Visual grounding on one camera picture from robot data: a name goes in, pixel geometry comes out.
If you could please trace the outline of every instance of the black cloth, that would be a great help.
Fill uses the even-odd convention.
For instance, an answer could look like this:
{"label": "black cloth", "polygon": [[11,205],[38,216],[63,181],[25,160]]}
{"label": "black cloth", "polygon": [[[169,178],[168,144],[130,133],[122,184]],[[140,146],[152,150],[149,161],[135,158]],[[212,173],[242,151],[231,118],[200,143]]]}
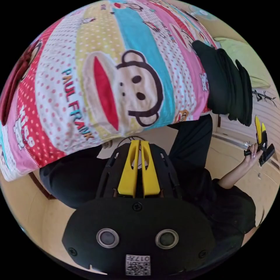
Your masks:
{"label": "black cloth", "polygon": [[252,123],[253,96],[250,77],[246,69],[223,49],[214,49],[201,41],[192,43],[201,60],[209,83],[207,106],[214,114],[229,114],[230,120],[238,120],[250,126]]}
{"label": "black cloth", "polygon": [[81,150],[40,169],[45,188],[67,206],[77,209],[95,198],[108,159],[96,158],[101,146]]}
{"label": "black cloth", "polygon": [[[228,258],[242,245],[244,234],[255,226],[253,200],[237,187],[221,188],[205,169],[212,137],[212,118],[170,125],[178,134],[169,158],[176,169],[183,199],[208,218],[216,247],[203,267]],[[76,152],[40,169],[40,178],[57,199],[72,208],[94,199],[107,160],[97,159],[101,147]]]}

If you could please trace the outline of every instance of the camera lens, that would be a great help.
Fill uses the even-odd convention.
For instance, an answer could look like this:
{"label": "camera lens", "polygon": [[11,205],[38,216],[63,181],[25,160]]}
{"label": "camera lens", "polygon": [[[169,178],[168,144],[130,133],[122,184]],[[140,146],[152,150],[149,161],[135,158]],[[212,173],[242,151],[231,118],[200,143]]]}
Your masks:
{"label": "camera lens", "polygon": [[118,234],[110,229],[103,228],[96,235],[97,242],[104,248],[114,248],[119,244]]}
{"label": "camera lens", "polygon": [[160,231],[155,237],[155,243],[161,249],[171,249],[179,241],[179,236],[176,231],[166,229]]}

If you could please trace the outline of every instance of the screw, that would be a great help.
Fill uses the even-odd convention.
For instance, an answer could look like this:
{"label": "screw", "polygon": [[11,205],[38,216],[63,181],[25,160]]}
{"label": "screw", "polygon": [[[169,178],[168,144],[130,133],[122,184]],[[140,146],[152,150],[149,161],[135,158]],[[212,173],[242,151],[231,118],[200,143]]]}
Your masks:
{"label": "screw", "polygon": [[207,250],[202,250],[199,254],[198,257],[200,259],[203,259],[207,255]]}
{"label": "screw", "polygon": [[137,211],[137,212],[138,212],[138,211],[141,211],[141,210],[142,210],[142,204],[139,203],[139,202],[136,202],[136,203],[133,204],[132,209],[133,209],[134,211]]}
{"label": "screw", "polygon": [[75,257],[77,255],[77,251],[74,248],[69,248],[68,252],[73,257]]}

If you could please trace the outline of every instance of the bedsheet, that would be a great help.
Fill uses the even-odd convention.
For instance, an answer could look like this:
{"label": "bedsheet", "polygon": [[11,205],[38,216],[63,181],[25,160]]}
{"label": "bedsheet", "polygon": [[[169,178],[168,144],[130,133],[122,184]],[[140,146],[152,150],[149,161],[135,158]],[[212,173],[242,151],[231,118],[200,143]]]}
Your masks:
{"label": "bedsheet", "polygon": [[163,1],[99,1],[55,22],[32,43],[28,68],[8,93],[0,123],[5,179],[113,138],[208,114],[208,81],[194,40],[216,48],[195,18]]}

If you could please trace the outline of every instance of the sticker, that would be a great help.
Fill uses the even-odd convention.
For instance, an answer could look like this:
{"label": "sticker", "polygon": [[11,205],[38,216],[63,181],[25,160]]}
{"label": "sticker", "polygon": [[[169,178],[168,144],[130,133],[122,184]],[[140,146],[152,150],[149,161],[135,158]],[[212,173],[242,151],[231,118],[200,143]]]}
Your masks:
{"label": "sticker", "polygon": [[151,275],[151,258],[150,256],[125,256],[125,274],[134,276]]}

